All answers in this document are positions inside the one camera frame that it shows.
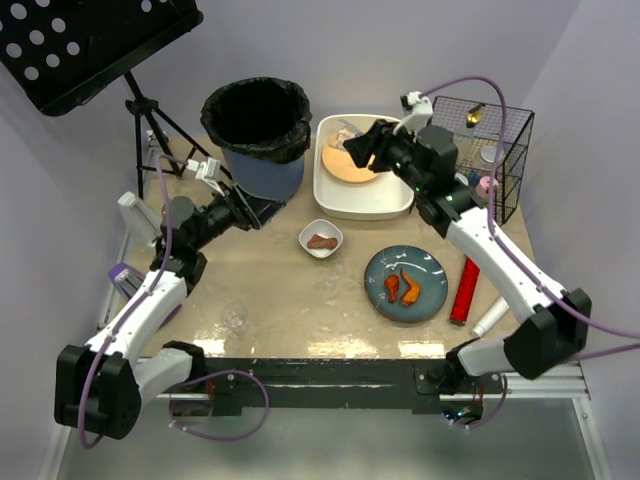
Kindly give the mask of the clear wine glass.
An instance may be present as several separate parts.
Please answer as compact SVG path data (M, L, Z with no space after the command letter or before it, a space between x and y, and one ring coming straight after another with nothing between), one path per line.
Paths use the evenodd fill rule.
M338 119L329 130L326 143L330 148L345 151L344 142L363 135L364 132L353 123Z
M222 324L235 334L246 331L248 320L248 309L242 302L228 303L221 311Z

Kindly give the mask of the yellow plastic plate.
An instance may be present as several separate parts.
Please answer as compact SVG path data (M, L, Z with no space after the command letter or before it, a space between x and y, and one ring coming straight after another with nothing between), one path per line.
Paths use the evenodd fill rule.
M322 148L321 160L333 177L346 183L363 184L378 177L377 173L368 168L358 168L346 150L329 143L326 143Z

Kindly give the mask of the pink lid spice jar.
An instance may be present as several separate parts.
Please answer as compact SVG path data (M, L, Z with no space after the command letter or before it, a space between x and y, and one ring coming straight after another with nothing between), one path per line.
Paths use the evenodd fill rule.
M475 191L479 198L488 200L491 193L496 193L499 182L490 176L483 176L478 181Z

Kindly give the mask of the blue ceramic plate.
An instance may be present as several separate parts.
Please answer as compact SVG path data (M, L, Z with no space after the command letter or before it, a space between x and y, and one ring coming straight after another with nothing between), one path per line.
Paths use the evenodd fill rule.
M443 266L427 251L394 245L369 260L364 289L373 308L385 318L417 324L441 310L448 296L448 279Z

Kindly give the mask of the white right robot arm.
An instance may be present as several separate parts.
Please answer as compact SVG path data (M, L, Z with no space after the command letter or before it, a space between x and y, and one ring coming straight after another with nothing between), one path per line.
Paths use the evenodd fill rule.
M520 324L504 339L471 340L449 351L443 390L500 372L533 380L583 350L591 299L553 281L501 233L484 204L456 178L458 151L448 130L427 125L413 135L396 122L377 120L343 147L356 167L391 172L410 187L423 221L479 267Z

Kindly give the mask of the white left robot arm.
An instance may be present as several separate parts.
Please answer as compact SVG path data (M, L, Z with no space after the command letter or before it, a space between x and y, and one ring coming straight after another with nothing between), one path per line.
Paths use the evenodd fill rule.
M207 265L202 248L232 228L262 229L285 205L238 185L223 188L205 206L166 196L155 256L141 286L104 329L57 357L55 422L81 436L122 439L156 396L205 382L205 354L196 345L170 341L147 360L141 353L201 280Z

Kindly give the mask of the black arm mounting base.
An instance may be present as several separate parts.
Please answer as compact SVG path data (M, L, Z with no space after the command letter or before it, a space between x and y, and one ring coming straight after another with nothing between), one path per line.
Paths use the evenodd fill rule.
M307 409L408 410L439 414L444 397L459 400L482 389L499 394L492 374L465 377L449 370L444 359L329 359L206 357L197 378L218 376L213 384L213 413L238 415L244 408L264 405L259 380L269 406Z

